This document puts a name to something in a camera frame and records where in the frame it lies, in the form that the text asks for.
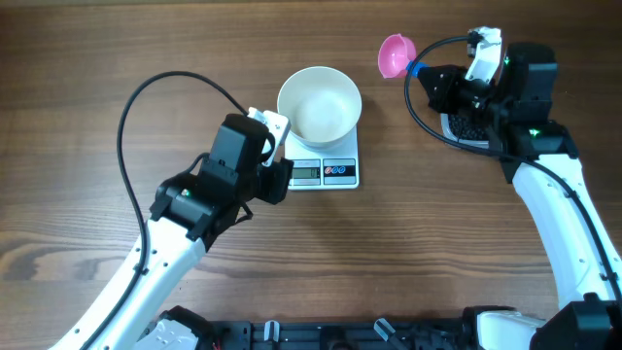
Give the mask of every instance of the white digital scale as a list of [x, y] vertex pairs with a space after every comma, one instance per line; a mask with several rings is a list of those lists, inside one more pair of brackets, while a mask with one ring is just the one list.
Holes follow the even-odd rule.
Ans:
[[349, 190], [359, 186], [356, 128], [326, 149], [303, 145], [289, 135], [285, 140], [285, 158], [294, 162], [290, 190]]

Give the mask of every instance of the wooden table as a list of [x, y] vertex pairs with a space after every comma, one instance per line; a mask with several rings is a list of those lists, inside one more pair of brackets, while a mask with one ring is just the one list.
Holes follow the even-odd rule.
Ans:
[[[211, 320], [457, 316], [508, 304], [550, 317], [557, 297], [532, 218], [497, 163], [448, 148], [413, 122], [378, 48], [420, 49], [479, 26], [537, 41], [560, 63], [551, 118], [581, 151], [592, 198], [622, 247], [618, 5], [392, 1], [0, 10], [0, 348], [43, 348], [80, 318], [138, 229], [115, 153], [121, 109], [145, 79], [191, 70], [243, 105], [276, 109], [295, 71], [326, 65], [363, 95], [362, 185], [291, 192], [224, 234], [162, 305]], [[468, 64], [465, 45], [430, 56]], [[418, 83], [415, 108], [438, 126]], [[134, 105], [124, 136], [145, 215], [156, 187], [209, 151], [233, 108], [172, 78]]]

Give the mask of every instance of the black cable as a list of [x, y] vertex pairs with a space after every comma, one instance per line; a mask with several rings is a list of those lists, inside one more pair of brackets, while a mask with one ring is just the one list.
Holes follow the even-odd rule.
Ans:
[[602, 263], [603, 263], [603, 268], [605, 269], [606, 272], [606, 278], [609, 281], [609, 284], [611, 285], [611, 289], [613, 290], [613, 294], [615, 295], [615, 300], [618, 304], [618, 307], [620, 307], [622, 309], [622, 293], [620, 292], [620, 288], [618, 286], [617, 283], [617, 275], [615, 274], [615, 272], [613, 272], [613, 269], [611, 268], [611, 264], [609, 263], [609, 259], [606, 255], [606, 251], [605, 251], [605, 246], [603, 246], [603, 241], [601, 241], [601, 238], [599, 237], [598, 232], [596, 231], [596, 227], [594, 226], [594, 223], [592, 222], [592, 218], [590, 217], [589, 213], [587, 212], [587, 209], [585, 208], [585, 206], [583, 205], [583, 203], [581, 202], [581, 200], [579, 199], [578, 194], [576, 193], [575, 190], [573, 190], [570, 185], [568, 185], [566, 183], [566, 181], [564, 181], [564, 179], [562, 179], [561, 177], [559, 177], [556, 173], [554, 173], [553, 171], [551, 171], [549, 168], [547, 168], [546, 166], [539, 164], [535, 161], [529, 160], [525, 157], [517, 157], [517, 156], [513, 156], [513, 155], [509, 155], [509, 154], [505, 154], [503, 152], [499, 152], [499, 151], [494, 151], [494, 150], [488, 150], [488, 149], [481, 149], [478, 147], [474, 147], [474, 146], [470, 146], [467, 144], [463, 144], [460, 142], [456, 142], [454, 140], [451, 140], [439, 133], [437, 133], [436, 131], [432, 130], [429, 126], [427, 126], [420, 118], [419, 116], [417, 116], [417, 113], [415, 113], [415, 110], [412, 108], [412, 103], [410, 102], [410, 80], [412, 78], [412, 72], [413, 69], [415, 68], [415, 66], [417, 66], [417, 63], [419, 63], [421, 61], [421, 59], [428, 53], [430, 53], [432, 50], [441, 47], [443, 45], [447, 45], [447, 44], [451, 44], [451, 43], [456, 43], [456, 42], [462, 42], [462, 41], [467, 41], [468, 40], [468, 36], [460, 36], [460, 37], [454, 37], [454, 38], [448, 38], [448, 39], [444, 39], [441, 41], [438, 41], [430, 46], [428, 46], [425, 50], [423, 50], [421, 53], [419, 53], [419, 55], [417, 55], [417, 57], [415, 58], [415, 60], [409, 64], [409, 69], [408, 69], [408, 73], [406, 74], [406, 78], [404, 80], [404, 98], [406, 99], [406, 107], [408, 108], [408, 112], [410, 112], [410, 116], [413, 118], [413, 120], [415, 120], [415, 122], [421, 126], [428, 134], [430, 134], [431, 136], [433, 136], [434, 138], [450, 145], [450, 146], [454, 146], [456, 148], [477, 154], [477, 155], [481, 155], [481, 156], [487, 156], [487, 157], [498, 157], [500, 159], [509, 159], [509, 160], [514, 160], [514, 161], [519, 161], [525, 164], [528, 164], [540, 171], [542, 171], [543, 173], [545, 173], [546, 175], [550, 176], [551, 178], [553, 178], [553, 180], [555, 180], [558, 184], [560, 184], [560, 186], [562, 187], [562, 189], [564, 189], [564, 191], [566, 192], [566, 194], [568, 195], [569, 199], [572, 199], [572, 201], [574, 202], [574, 204], [576, 205], [576, 208], [579, 210], [579, 212], [581, 213], [581, 216], [583, 217], [583, 221], [585, 222], [585, 225], [587, 226], [587, 228], [590, 230], [590, 233], [592, 235], [592, 239], [594, 240], [594, 245], [596, 246], [596, 249], [599, 253], [599, 258], [601, 259]]
[[[85, 344], [81, 347], [82, 350], [88, 349], [90, 345], [92, 345], [93, 341], [97, 339], [99, 335], [108, 327], [110, 322], [115, 318], [119, 310], [123, 307], [123, 304], [129, 298], [129, 295], [132, 293], [136, 283], [138, 283], [138, 279], [142, 275], [143, 268], [145, 267], [145, 262], [147, 260], [147, 251], [149, 247], [149, 236], [147, 235], [147, 230], [145, 228], [145, 220], [143, 219], [143, 214], [140, 211], [140, 206], [138, 205], [138, 200], [136, 200], [136, 194], [134, 194], [134, 190], [132, 189], [131, 184], [129, 183], [129, 178], [127, 177], [127, 170], [125, 170], [125, 161], [123, 160], [123, 150], [122, 150], [122, 138], [123, 138], [123, 129], [125, 127], [125, 119], [127, 118], [127, 113], [129, 112], [129, 108], [134, 103], [134, 100], [140, 92], [149, 86], [151, 83], [158, 81], [167, 77], [190, 77], [198, 79], [204, 83], [209, 84], [212, 88], [215, 88], [218, 92], [226, 97], [244, 116], [248, 116], [248, 112], [239, 104], [237, 101], [222, 87], [218, 84], [212, 82], [210, 79], [203, 77], [200, 74], [192, 73], [192, 72], [184, 72], [184, 71], [172, 71], [160, 73], [146, 80], [143, 84], [140, 85], [134, 92], [129, 96], [129, 99], [125, 103], [125, 108], [123, 108], [123, 112], [121, 113], [121, 120], [119, 121], [119, 130], [117, 131], [117, 158], [119, 160], [119, 169], [121, 170], [121, 177], [123, 178], [123, 183], [125, 184], [125, 189], [127, 190], [127, 195], [129, 196], [129, 200], [132, 202], [132, 207], [134, 208], [134, 212], [136, 213], [136, 219], [138, 220], [138, 227], [140, 228], [140, 241], [141, 241], [141, 253], [140, 259], [134, 268], [134, 275], [132, 279], [129, 281], [127, 288], [117, 301], [117, 304], [110, 310], [110, 313], [104, 321], [99, 325], [97, 330], [88, 338]], [[200, 162], [200, 160], [205, 156], [205, 154], [200, 155], [197, 159], [194, 160], [192, 166], [186, 170], [186, 172], [191, 172], [196, 165]]]

